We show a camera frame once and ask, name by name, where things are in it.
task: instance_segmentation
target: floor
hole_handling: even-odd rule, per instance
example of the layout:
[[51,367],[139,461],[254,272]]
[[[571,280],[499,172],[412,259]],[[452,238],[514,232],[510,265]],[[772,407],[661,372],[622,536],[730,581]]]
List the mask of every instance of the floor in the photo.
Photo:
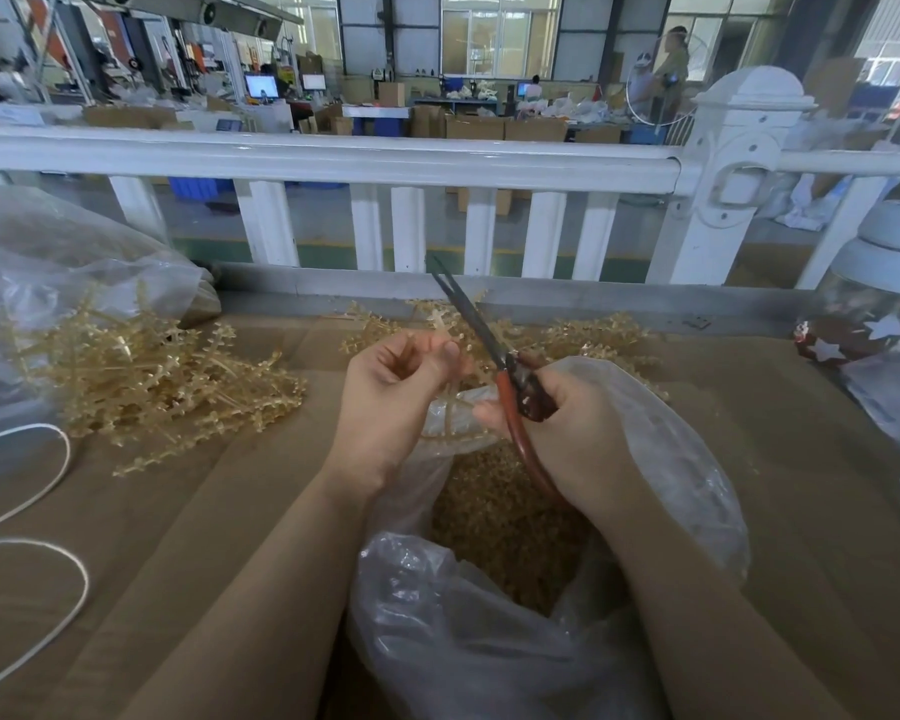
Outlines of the floor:
[[[103,177],[44,174],[40,177],[40,187],[75,205],[118,222],[124,221],[109,181]],[[243,220],[239,214],[215,212],[202,202],[178,199],[165,184],[156,184],[154,188],[170,234],[183,253],[202,260],[251,261]],[[389,189],[383,187],[381,221],[384,266],[392,268],[393,228]],[[467,214],[458,211],[456,195],[445,192],[444,188],[425,187],[424,191],[428,252],[440,253],[448,267],[459,272],[463,269]],[[287,198],[301,265],[355,268],[349,188],[341,186],[336,189],[317,189],[306,185],[291,185],[287,188]],[[555,276],[558,278],[568,278],[573,271],[586,206],[585,193],[568,194],[556,264]],[[505,216],[497,216],[494,257],[491,263],[495,275],[519,276],[529,215],[530,201],[515,198],[510,212]],[[614,221],[600,279],[642,282],[663,217],[664,205],[660,200],[650,196],[624,195]],[[749,245],[757,245],[763,246],[756,248],[758,252],[766,252],[768,244],[783,245],[787,246],[782,249],[784,260],[791,253],[799,262],[805,262],[808,247],[814,245],[818,238],[819,233],[793,230],[766,219],[755,220],[747,232],[748,247],[744,250],[751,251]],[[752,270],[756,266],[759,271],[760,262],[765,258],[759,256],[748,259],[752,261],[748,267]],[[757,280],[767,279],[760,273],[756,273],[755,277]],[[786,287],[783,283],[773,282],[777,279],[770,277],[770,282],[761,284]]]

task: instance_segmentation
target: pile of gold plastic pieces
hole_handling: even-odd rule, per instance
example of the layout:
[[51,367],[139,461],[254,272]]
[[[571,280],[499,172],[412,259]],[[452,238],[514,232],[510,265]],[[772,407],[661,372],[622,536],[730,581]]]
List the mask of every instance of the pile of gold plastic pieces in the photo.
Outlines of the pile of gold plastic pieces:
[[[446,394],[448,415],[453,405],[468,407],[454,398],[457,387],[465,390],[491,384],[496,366],[453,306],[434,300],[414,301],[413,306],[415,316],[425,318],[432,328],[449,331],[474,358],[475,375]],[[356,353],[404,327],[356,307],[348,316],[363,328],[358,336],[344,341],[342,348],[347,353]],[[410,325],[420,327],[414,322]],[[612,361],[666,399],[665,392],[639,373],[658,359],[635,353],[647,332],[625,313],[598,320],[567,320],[544,328],[515,326],[505,320],[488,321],[487,325],[504,346],[542,363],[574,355]],[[444,427],[436,439],[450,444],[473,439],[473,435],[455,435]],[[591,531],[583,515],[558,508],[545,498],[513,447],[499,442],[456,456],[443,492],[433,504],[429,538],[452,549],[458,561],[468,561],[483,571],[512,601],[546,617],[576,574]]]
[[[24,378],[59,403],[67,433],[106,435],[144,452],[114,475],[141,471],[245,424],[257,431],[303,403],[304,382],[276,367],[280,353],[249,362],[229,353],[234,329],[204,336],[147,307],[117,318],[88,293],[51,328],[8,327]],[[138,291],[138,303],[146,299]]]

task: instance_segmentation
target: cardboard table surface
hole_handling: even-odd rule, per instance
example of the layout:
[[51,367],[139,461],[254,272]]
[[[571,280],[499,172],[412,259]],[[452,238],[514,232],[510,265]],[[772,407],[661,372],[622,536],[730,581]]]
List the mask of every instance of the cardboard table surface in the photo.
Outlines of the cardboard table surface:
[[[59,488],[0,535],[61,544],[93,585],[83,614],[0,683],[0,720],[108,720],[200,619],[319,469],[347,357],[343,320],[232,316],[236,350],[274,348],[308,380],[304,406],[125,478],[126,452],[90,438]],[[863,411],[766,338],[660,338],[650,376],[706,441],[740,498],[753,555],[744,595],[859,719],[900,718],[900,452]],[[0,513],[48,468],[0,483]],[[0,548],[0,669],[79,595],[37,549]],[[326,718],[390,718],[341,642]]]

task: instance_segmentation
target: white star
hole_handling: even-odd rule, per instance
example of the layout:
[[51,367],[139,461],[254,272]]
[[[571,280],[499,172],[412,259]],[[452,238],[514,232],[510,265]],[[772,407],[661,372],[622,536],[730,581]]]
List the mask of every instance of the white star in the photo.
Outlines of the white star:
[[864,326],[870,329],[871,341],[887,336],[900,336],[900,319],[893,313],[887,313],[879,320],[865,320]]
[[816,354],[816,361],[824,362],[830,359],[847,360],[847,357],[840,351],[840,346],[836,343],[827,343],[823,338],[817,338],[814,344],[807,347],[808,350]]

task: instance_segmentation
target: white cable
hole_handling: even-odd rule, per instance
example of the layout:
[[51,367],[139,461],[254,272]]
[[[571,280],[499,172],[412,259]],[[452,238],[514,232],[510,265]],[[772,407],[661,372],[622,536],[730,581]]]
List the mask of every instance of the white cable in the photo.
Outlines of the white cable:
[[[18,505],[16,508],[5,512],[0,516],[0,523],[4,522],[7,519],[16,516],[18,513],[30,508],[37,500],[46,496],[51,490],[53,490],[58,483],[63,479],[63,476],[67,473],[67,469],[70,467],[70,458],[72,455],[72,450],[70,447],[70,438],[63,432],[55,424],[48,424],[46,422],[35,422],[33,424],[24,424],[21,427],[14,427],[12,429],[6,429],[0,432],[0,438],[7,437],[9,435],[16,434],[17,432],[24,432],[29,429],[49,429],[53,432],[56,432],[63,439],[63,445],[66,447],[66,454],[63,458],[63,464],[60,467],[60,472],[56,473],[56,477],[47,483],[47,485],[41,489],[36,495],[32,496],[28,500],[26,500],[21,505]],[[13,672],[16,672],[22,666],[24,666],[27,662],[29,662],[34,655],[40,652],[44,647],[50,644],[53,640],[55,640],[60,633],[66,629],[70,623],[77,618],[77,615],[84,608],[84,604],[86,604],[87,596],[90,594],[90,573],[87,571],[84,562],[80,560],[73,553],[68,551],[66,548],[63,548],[54,543],[49,543],[46,540],[36,540],[34,538],[24,538],[24,537],[0,537],[0,545],[35,545],[42,548],[48,548],[51,551],[59,553],[61,556],[64,556],[76,566],[77,570],[79,570],[80,575],[83,577],[83,593],[80,594],[80,598],[77,599],[76,605],[70,610],[59,624],[57,624],[50,632],[44,636],[40,641],[34,644],[30,649],[23,653],[19,659],[14,661],[11,665],[7,666],[5,669],[0,670],[0,682],[4,680],[6,677],[11,675]]]

